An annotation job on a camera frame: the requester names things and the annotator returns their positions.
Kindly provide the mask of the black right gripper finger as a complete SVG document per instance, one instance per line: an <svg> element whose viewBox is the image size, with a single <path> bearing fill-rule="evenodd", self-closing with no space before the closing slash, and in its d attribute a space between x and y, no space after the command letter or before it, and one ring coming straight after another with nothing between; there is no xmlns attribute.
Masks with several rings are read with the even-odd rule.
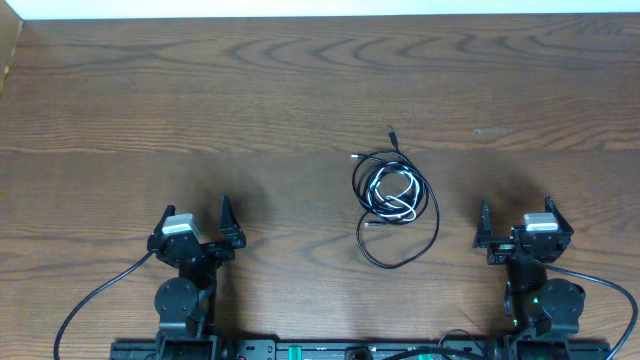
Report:
<svg viewBox="0 0 640 360"><path fill-rule="evenodd" d="M492 243L495 242L495 240L496 237L494 235L491 224L490 207L488 202L486 200L483 200L480 211L480 219L474 237L473 247L488 248Z"/></svg>
<svg viewBox="0 0 640 360"><path fill-rule="evenodd" d="M558 231L567 234L573 234L574 229L565 219L565 217L558 210L554 200L550 195L546 195L544 198L544 209L546 213L551 213L554 215L556 222L558 224Z"/></svg>

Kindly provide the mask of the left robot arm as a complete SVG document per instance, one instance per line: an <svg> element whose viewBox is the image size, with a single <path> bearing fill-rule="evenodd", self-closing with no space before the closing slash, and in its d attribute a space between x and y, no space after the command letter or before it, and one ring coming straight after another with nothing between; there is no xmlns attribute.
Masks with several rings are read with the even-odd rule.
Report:
<svg viewBox="0 0 640 360"><path fill-rule="evenodd" d="M159 315L157 359L235 359L237 345L215 325L217 271L235 259L246 246L246 236L236 220L230 199L223 196L219 231L223 238L202 243L201 232L190 213L166 207L147 240L147 249L161 262L178 270L156 292Z"/></svg>

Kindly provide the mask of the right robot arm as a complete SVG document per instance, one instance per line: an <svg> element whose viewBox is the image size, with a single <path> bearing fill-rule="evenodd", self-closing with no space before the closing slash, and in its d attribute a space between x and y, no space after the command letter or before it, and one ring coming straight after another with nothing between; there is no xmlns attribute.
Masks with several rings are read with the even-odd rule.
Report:
<svg viewBox="0 0 640 360"><path fill-rule="evenodd" d="M498 236L489 204L482 202L473 246L487 251L488 264L506 267L504 311L515 327L512 334L488 343L490 359L568 359L569 337L579 332L584 289L547 274L574 230L550 196L544 203L542 212L525 214L510 235Z"/></svg>

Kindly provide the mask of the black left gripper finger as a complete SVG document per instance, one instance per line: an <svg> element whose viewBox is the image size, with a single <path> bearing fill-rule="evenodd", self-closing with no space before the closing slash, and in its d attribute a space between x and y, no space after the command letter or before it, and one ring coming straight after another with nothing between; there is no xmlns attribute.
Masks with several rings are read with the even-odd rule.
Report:
<svg viewBox="0 0 640 360"><path fill-rule="evenodd" d="M246 247L246 235L233 214L230 198L227 195L224 195L221 201L219 230L233 249Z"/></svg>
<svg viewBox="0 0 640 360"><path fill-rule="evenodd" d="M163 225L166 221L166 219L168 217L174 216L175 215L175 206L174 205L167 205L162 216L161 219L159 220L159 222L157 223L157 225L155 226L152 234L153 235L161 235L163 233Z"/></svg>

